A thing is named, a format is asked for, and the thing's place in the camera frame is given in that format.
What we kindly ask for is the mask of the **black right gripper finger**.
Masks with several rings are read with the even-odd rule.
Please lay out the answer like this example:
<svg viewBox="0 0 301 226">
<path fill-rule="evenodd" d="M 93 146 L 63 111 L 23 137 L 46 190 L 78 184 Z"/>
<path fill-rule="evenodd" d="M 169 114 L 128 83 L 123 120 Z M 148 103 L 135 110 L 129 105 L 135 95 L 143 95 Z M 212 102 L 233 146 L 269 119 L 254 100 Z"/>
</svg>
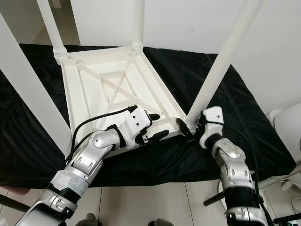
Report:
<svg viewBox="0 0 301 226">
<path fill-rule="evenodd" d="M 193 137 L 193 133 L 190 131 L 189 127 L 187 127 L 187 124 L 181 118 L 178 118 L 178 128 L 183 136 L 188 138 Z"/>
</svg>

